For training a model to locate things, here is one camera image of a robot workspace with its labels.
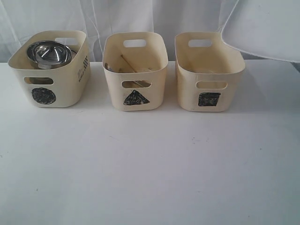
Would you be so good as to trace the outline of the wooden chopstick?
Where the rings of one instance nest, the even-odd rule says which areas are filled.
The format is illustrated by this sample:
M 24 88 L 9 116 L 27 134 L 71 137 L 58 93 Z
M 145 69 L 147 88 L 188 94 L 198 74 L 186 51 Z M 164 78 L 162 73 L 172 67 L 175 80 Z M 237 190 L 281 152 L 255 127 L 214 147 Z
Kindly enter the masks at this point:
M 123 54 L 121 54 L 120 56 L 121 56 L 121 58 L 128 64 L 128 66 L 129 66 L 135 73 L 137 73 L 137 70 L 133 67 L 133 65 L 130 63 L 130 61 L 129 61 Z

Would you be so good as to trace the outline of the steel spoon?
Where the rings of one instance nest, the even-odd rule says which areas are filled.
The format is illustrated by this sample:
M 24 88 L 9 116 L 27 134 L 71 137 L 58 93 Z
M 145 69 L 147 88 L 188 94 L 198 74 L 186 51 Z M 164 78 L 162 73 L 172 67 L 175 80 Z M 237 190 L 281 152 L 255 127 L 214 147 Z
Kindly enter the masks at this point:
M 113 72 L 113 69 L 107 63 L 105 63 L 105 69 L 107 69 L 108 71 Z

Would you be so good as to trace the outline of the steel mug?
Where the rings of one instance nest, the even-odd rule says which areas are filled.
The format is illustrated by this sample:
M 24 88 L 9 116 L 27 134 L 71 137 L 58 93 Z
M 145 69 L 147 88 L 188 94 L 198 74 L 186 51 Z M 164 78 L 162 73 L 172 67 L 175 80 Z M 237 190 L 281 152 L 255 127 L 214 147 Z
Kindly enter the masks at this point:
M 77 54 L 77 52 L 74 51 L 73 49 L 71 49 L 71 53 L 72 53 L 72 58 L 74 58 L 76 56 L 76 54 Z

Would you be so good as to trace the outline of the steel bowls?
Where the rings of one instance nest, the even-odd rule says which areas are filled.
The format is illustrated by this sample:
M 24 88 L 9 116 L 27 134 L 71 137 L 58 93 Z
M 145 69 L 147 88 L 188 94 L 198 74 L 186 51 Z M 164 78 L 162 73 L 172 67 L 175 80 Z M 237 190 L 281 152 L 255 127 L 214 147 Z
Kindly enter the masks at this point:
M 72 61 L 71 49 L 63 43 L 44 40 L 31 44 L 26 50 L 30 64 L 36 69 L 55 69 Z

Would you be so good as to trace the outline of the white square plate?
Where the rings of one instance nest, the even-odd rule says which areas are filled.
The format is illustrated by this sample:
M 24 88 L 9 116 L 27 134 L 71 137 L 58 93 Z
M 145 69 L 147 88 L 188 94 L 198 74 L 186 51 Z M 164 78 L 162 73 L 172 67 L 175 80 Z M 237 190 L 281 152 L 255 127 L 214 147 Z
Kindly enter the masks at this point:
M 300 2 L 239 0 L 222 28 L 221 38 L 246 54 L 299 63 Z

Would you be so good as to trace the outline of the cream bin triangle mark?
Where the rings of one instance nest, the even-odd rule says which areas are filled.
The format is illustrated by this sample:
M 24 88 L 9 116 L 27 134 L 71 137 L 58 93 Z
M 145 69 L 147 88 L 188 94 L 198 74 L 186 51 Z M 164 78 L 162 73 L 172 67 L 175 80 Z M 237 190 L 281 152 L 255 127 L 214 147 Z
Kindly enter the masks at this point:
M 105 69 L 105 63 L 113 72 Z M 167 66 L 167 50 L 159 34 L 128 32 L 109 36 L 104 48 L 103 68 L 113 106 L 121 111 L 158 108 L 164 99 Z

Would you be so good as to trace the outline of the cream bin square mark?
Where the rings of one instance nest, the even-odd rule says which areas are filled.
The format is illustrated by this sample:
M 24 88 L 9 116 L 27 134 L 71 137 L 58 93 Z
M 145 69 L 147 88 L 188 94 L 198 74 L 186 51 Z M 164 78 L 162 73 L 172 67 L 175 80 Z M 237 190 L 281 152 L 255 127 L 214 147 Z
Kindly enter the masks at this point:
M 193 112 L 229 108 L 246 64 L 218 32 L 185 32 L 175 37 L 179 105 Z

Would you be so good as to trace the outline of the cream bin circle mark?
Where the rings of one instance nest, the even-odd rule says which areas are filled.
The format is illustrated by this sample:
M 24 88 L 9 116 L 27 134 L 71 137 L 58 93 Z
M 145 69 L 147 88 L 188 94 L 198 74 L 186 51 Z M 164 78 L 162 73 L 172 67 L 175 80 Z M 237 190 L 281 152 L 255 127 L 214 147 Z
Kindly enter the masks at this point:
M 34 68 L 27 57 L 27 48 L 44 40 L 74 38 L 76 52 L 72 61 L 60 68 Z M 24 95 L 36 107 L 69 107 L 79 101 L 90 78 L 90 56 L 87 35 L 79 30 L 48 30 L 33 35 L 9 59 L 8 65 L 15 74 Z

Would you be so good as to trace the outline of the white backdrop curtain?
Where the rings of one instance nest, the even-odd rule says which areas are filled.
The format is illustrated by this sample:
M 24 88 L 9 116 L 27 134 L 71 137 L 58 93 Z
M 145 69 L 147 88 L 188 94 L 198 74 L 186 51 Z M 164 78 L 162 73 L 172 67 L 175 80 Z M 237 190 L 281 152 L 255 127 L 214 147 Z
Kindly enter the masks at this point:
M 233 0 L 3 0 L 0 3 L 0 60 L 34 34 L 80 30 L 87 34 L 91 61 L 101 61 L 106 39 L 120 32 L 160 34 L 170 61 L 174 38 L 183 32 L 219 31 Z

